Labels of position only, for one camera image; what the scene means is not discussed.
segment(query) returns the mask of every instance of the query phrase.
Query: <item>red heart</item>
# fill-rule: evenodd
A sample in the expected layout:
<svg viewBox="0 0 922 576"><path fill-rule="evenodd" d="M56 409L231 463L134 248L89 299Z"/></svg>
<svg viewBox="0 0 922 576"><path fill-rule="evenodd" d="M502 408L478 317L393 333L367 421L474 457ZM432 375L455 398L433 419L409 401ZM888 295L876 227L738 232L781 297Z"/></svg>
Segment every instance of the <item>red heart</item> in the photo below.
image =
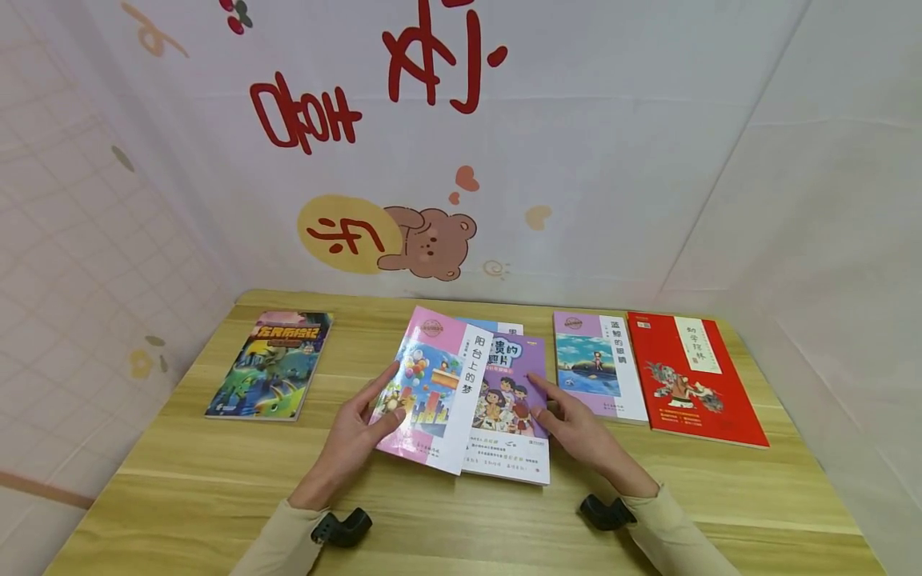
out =
<svg viewBox="0 0 922 576"><path fill-rule="evenodd" d="M480 182L474 178L474 169L470 166L462 166L455 172L455 184L468 192L476 192L480 189Z"/></svg>
<svg viewBox="0 0 922 576"><path fill-rule="evenodd" d="M496 66L502 64L508 55L509 49L505 46L500 46L491 52L489 56L487 56L487 64L489 64L491 68L495 68Z"/></svg>

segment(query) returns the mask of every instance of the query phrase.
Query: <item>children's book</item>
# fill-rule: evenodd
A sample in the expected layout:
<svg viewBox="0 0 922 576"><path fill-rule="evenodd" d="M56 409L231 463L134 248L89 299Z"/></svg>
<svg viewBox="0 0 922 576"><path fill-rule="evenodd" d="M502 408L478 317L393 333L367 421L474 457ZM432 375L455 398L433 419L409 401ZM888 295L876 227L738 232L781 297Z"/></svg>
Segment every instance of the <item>children's book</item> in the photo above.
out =
<svg viewBox="0 0 922 576"><path fill-rule="evenodd" d="M407 417L378 450L461 474L492 341L491 332L418 306L397 351L400 369L371 422L399 406Z"/></svg>
<svg viewBox="0 0 922 576"><path fill-rule="evenodd" d="M474 320L472 318L458 318L461 322L467 322L483 328L484 330L499 334L524 334L525 327L522 324L513 324L508 322L494 322L493 320Z"/></svg>
<svg viewBox="0 0 922 576"><path fill-rule="evenodd" d="M599 416L647 424L623 318L554 312L554 334L558 386Z"/></svg>
<svg viewBox="0 0 922 576"><path fill-rule="evenodd" d="M205 416L297 420L332 323L322 312L263 312Z"/></svg>
<svg viewBox="0 0 922 576"><path fill-rule="evenodd" d="M531 417L531 408L546 407L548 398L528 381L529 372L544 377L544 340L493 335L464 472L550 484L548 432Z"/></svg>
<svg viewBox="0 0 922 576"><path fill-rule="evenodd" d="M768 439L713 320L630 312L654 430L768 448Z"/></svg>

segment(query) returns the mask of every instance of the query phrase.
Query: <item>red book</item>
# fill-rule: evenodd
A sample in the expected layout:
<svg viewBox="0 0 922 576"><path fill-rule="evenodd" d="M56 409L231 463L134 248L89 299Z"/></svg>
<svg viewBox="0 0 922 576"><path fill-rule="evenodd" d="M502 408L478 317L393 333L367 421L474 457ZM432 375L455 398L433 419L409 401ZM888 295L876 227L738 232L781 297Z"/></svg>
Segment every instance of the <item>red book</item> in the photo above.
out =
<svg viewBox="0 0 922 576"><path fill-rule="evenodd" d="M713 320L628 313L654 430L768 448Z"/></svg>

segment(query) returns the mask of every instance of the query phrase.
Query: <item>sleeve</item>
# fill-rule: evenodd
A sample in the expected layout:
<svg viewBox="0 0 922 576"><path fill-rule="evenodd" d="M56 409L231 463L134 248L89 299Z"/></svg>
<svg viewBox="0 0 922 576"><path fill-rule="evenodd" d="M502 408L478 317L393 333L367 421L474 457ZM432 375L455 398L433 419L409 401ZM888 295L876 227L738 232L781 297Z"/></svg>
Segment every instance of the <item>sleeve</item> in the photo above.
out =
<svg viewBox="0 0 922 576"><path fill-rule="evenodd" d="M326 512L298 510L281 501L230 576L304 576L320 554L322 546L311 532Z"/></svg>
<svg viewBox="0 0 922 576"><path fill-rule="evenodd" d="M631 538L664 576L739 576L665 486L655 498L621 499L637 519L628 525Z"/></svg>

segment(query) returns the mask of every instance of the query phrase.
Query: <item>wooden table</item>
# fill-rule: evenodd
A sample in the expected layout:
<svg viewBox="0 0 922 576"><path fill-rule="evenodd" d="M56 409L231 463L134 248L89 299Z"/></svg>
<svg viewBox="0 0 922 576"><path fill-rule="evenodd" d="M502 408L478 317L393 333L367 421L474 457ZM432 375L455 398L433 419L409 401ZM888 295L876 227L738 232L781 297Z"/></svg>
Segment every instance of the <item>wooden table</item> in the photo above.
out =
<svg viewBox="0 0 922 576"><path fill-rule="evenodd" d="M317 457L337 407L393 359L417 304L523 324L526 334L545 339L553 373L552 308L248 292L46 573L227 574ZM336 316L301 418L296 424L203 418L256 317L284 309ZM742 341L727 325L720 329L770 450L617 423L609 428L670 485L743 574L883 574ZM374 527L356 549L328 547L313 573L656 573L627 535L596 532L576 515L590 491L610 499L612 490L559 447L551 452L551 484L543 489L450 476L375 452L335 507L342 514L361 506Z"/></svg>

